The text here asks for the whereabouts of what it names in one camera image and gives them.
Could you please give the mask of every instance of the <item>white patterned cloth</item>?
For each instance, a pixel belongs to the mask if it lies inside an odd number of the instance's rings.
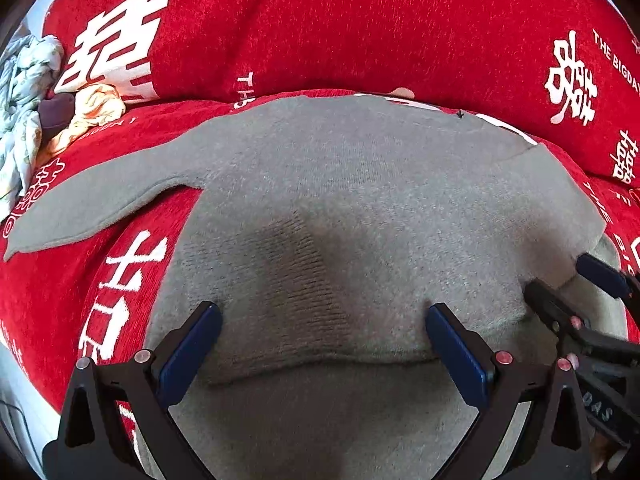
[[[42,130],[38,104],[53,85],[63,57],[53,36],[22,29],[0,56],[0,221],[29,189]]]

